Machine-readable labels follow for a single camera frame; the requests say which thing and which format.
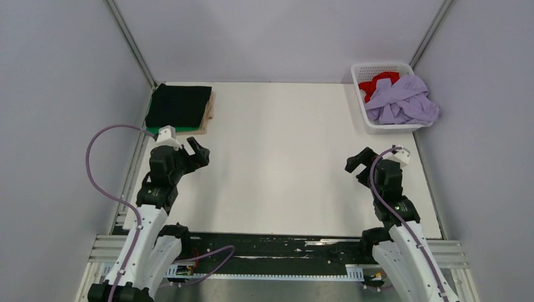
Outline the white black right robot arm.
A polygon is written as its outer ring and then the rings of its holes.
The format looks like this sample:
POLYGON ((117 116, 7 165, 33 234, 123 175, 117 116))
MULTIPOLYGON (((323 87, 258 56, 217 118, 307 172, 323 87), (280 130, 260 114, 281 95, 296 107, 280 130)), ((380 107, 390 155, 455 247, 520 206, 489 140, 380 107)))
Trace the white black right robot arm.
POLYGON ((408 149, 393 145, 381 154, 366 147, 346 161, 349 173, 364 166, 356 179, 371 191, 383 224, 362 233, 361 257, 380 265, 402 301, 459 301, 431 252, 419 213, 404 194, 402 168, 409 157, 408 149))

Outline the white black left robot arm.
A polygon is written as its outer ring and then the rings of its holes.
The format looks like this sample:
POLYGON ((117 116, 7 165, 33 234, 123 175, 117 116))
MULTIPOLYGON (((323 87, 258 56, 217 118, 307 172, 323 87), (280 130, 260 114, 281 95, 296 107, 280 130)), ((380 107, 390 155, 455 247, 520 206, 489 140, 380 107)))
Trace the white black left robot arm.
POLYGON ((186 141, 192 154, 172 135, 157 135, 149 171, 130 207, 133 225, 105 280, 89 288, 88 301, 153 301, 171 263, 192 254, 189 229, 166 223, 178 197, 178 182, 210 162, 208 148, 194 137, 186 141))

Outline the black t shirt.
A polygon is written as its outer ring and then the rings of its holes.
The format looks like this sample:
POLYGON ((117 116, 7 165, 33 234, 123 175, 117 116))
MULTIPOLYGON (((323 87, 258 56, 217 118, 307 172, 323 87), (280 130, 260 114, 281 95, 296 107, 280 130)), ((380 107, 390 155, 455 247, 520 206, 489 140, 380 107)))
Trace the black t shirt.
POLYGON ((148 128, 199 128, 211 95, 210 86, 161 84, 151 96, 145 125, 148 128))

